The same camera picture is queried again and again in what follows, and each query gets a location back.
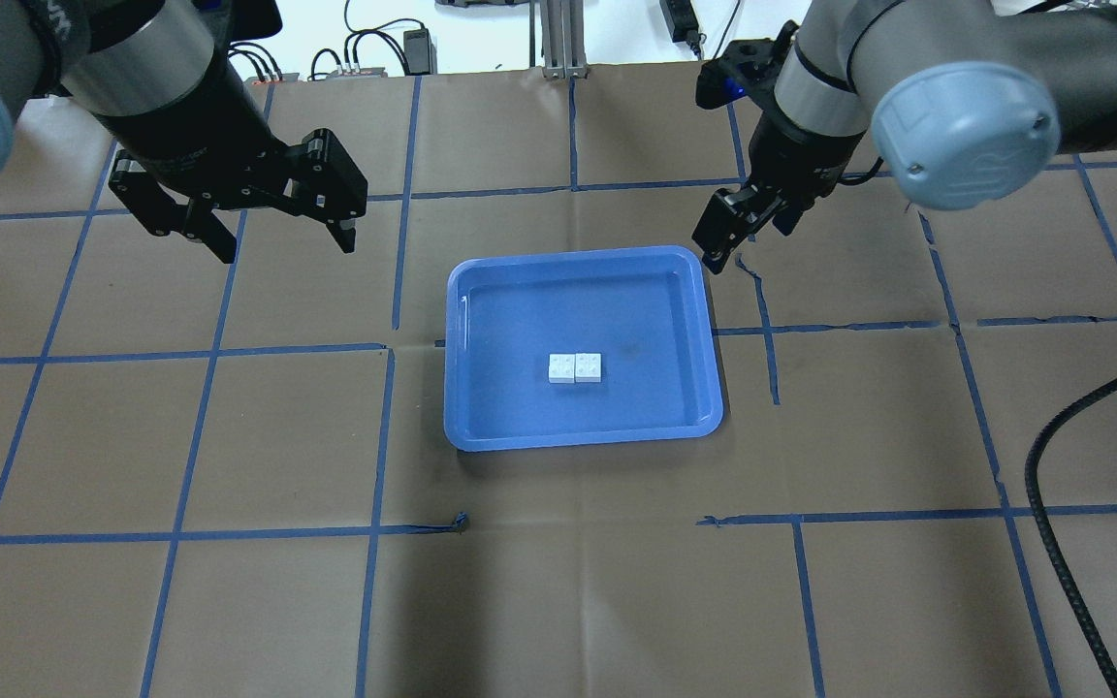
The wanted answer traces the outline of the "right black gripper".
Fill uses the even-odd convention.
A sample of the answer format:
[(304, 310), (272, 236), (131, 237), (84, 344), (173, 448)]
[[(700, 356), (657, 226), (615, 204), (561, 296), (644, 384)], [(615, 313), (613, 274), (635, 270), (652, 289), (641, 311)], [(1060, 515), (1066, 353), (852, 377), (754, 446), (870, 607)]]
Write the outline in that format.
[(841, 79), (808, 59), (794, 37), (733, 41), (719, 57), (701, 65), (697, 106), (715, 109), (741, 98), (758, 106), (757, 127), (750, 137), (748, 180), (735, 191), (715, 190), (694, 229), (693, 242), (710, 274), (725, 270), (739, 243), (758, 233), (763, 218), (771, 218), (780, 235), (793, 235), (817, 199), (832, 194), (834, 187), (872, 180), (872, 172), (847, 171), (863, 138), (860, 134), (810, 131), (784, 109), (783, 101), (806, 85), (833, 89), (838, 97), (850, 94)]

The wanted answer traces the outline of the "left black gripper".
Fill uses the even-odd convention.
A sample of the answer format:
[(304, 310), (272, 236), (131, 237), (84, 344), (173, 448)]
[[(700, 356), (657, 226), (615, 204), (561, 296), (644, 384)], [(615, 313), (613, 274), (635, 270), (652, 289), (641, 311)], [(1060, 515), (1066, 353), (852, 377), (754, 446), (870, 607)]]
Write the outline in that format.
[[(181, 235), (230, 265), (237, 240), (212, 203), (270, 205), (325, 224), (342, 254), (355, 252), (367, 176), (333, 131), (315, 130), (292, 145), (276, 138), (225, 52), (214, 52), (194, 87), (168, 106), (94, 118), (133, 159), (112, 163), (108, 187), (147, 233)], [(191, 200), (178, 203), (173, 193)]]

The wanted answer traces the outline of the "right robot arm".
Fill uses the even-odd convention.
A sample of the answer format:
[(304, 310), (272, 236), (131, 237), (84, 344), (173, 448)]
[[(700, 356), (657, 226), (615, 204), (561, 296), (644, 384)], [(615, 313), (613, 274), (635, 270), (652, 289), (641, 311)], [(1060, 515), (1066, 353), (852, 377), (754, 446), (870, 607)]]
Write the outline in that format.
[(705, 63), (695, 98), (761, 111), (748, 178), (715, 191), (694, 229), (720, 272), (763, 226), (792, 233), (863, 138), (927, 210), (1009, 197), (1059, 154), (1117, 150), (1117, 4), (999, 15), (989, 1), (814, 1), (775, 37)]

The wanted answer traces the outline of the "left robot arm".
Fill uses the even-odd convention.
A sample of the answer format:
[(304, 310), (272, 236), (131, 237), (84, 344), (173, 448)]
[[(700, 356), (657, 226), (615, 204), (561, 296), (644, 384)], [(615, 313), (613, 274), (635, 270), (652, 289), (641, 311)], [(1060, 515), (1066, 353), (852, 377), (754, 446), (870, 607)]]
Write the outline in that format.
[(61, 92), (118, 143), (108, 185), (147, 233), (231, 264), (218, 212), (273, 208), (350, 255), (367, 178), (332, 131), (277, 138), (230, 59), (280, 30), (274, 1), (0, 1), (0, 173), (26, 103)]

